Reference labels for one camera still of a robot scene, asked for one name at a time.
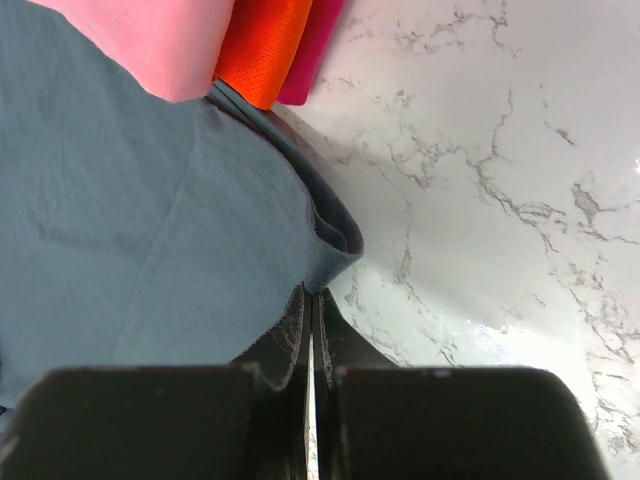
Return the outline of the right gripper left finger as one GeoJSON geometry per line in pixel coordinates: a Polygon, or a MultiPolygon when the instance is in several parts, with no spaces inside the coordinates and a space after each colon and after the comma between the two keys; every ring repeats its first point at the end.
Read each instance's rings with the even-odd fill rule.
{"type": "Polygon", "coordinates": [[[232,363],[236,479],[306,477],[306,290],[232,363]]]}

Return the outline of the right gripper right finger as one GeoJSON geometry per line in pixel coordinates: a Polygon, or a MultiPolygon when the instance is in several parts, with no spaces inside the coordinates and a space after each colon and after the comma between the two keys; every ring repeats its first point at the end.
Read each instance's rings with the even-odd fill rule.
{"type": "Polygon", "coordinates": [[[326,289],[313,299],[314,379],[322,479],[400,474],[400,369],[342,316],[326,289]]]}

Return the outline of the grey-blue t shirt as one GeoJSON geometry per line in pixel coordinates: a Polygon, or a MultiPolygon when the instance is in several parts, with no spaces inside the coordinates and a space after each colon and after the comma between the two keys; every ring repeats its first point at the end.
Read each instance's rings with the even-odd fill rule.
{"type": "Polygon", "coordinates": [[[363,252],[275,114],[152,97],[61,15],[1,5],[1,417],[45,372],[233,360],[363,252]]]}

